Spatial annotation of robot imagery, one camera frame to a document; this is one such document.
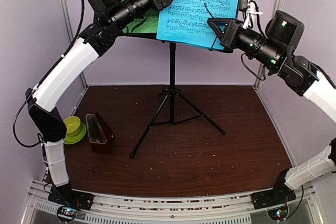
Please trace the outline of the blue sheet music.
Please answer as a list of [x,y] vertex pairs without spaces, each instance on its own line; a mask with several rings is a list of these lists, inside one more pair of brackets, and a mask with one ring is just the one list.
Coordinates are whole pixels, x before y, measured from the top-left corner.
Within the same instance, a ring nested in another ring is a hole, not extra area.
[[211,17],[235,18],[237,5],[238,0],[173,0],[159,13],[156,38],[223,50],[207,20]]

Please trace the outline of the black music stand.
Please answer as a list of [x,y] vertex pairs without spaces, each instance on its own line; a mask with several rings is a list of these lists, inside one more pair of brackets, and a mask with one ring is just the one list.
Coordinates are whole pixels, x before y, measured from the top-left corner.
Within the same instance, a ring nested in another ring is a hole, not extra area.
[[[152,119],[148,123],[147,127],[145,128],[143,134],[139,138],[136,146],[134,147],[133,151],[130,153],[130,158],[133,159],[139,150],[141,144],[145,140],[147,134],[149,133],[150,129],[157,125],[169,124],[169,125],[176,125],[181,124],[183,122],[195,120],[198,118],[205,118],[213,127],[215,127],[222,135],[225,135],[226,132],[219,127],[213,120],[211,120],[206,114],[204,114],[196,105],[194,105],[189,99],[187,99],[183,94],[181,89],[176,87],[175,77],[176,77],[176,43],[170,42],[169,43],[169,50],[170,50],[170,83],[168,86],[165,86],[161,92],[163,95],[162,102],[160,103],[158,109],[154,113]],[[175,121],[175,97],[180,97],[183,101],[185,101],[192,109],[194,109],[198,115],[194,117],[190,117],[184,120]],[[162,112],[162,109],[166,104],[169,104],[170,108],[170,118],[168,121],[163,122],[156,122],[159,114]]]

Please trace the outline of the brown metronome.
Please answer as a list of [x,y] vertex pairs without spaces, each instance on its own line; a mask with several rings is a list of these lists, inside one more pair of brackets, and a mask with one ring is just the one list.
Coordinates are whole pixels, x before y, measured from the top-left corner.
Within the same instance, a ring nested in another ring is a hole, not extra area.
[[96,154],[110,154],[115,137],[100,113],[86,114],[86,126],[91,150]]

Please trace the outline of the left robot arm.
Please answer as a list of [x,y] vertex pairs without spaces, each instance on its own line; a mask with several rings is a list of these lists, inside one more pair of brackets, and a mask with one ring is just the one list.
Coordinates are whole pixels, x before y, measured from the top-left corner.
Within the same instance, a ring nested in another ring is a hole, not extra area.
[[74,44],[45,74],[28,98],[28,113],[41,133],[55,196],[64,205],[78,202],[66,171],[64,141],[66,125],[56,104],[72,82],[114,44],[123,29],[155,9],[169,7],[173,0],[88,0],[96,19],[76,36]]

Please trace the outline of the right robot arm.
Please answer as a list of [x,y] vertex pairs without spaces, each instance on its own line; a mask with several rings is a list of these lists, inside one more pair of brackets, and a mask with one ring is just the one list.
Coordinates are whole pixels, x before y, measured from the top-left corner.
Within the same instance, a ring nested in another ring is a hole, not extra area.
[[[265,35],[244,28],[243,22],[234,18],[208,18],[207,24],[225,51],[240,49],[249,59],[257,59],[270,75],[277,74],[298,96],[335,120],[335,84],[320,66],[295,55],[305,28],[302,22],[277,10]],[[335,172],[335,140],[303,164],[281,172],[273,188],[261,194],[279,204],[300,186],[328,172]]]

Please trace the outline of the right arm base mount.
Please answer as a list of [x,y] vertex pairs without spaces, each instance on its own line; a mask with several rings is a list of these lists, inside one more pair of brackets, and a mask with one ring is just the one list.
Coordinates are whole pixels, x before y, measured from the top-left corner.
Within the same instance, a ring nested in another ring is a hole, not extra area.
[[277,222],[290,216],[288,203],[295,199],[295,193],[277,193],[272,189],[251,194],[254,209],[266,208],[268,217]]

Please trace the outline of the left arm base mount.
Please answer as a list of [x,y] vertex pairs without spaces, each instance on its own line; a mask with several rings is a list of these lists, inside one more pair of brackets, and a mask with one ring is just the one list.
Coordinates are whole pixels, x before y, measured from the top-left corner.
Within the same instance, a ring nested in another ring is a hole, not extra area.
[[64,223],[74,221],[80,211],[90,210],[93,199],[93,194],[79,191],[73,191],[73,195],[68,199],[61,196],[55,190],[52,190],[48,195],[49,201],[60,205],[56,210],[56,217]]

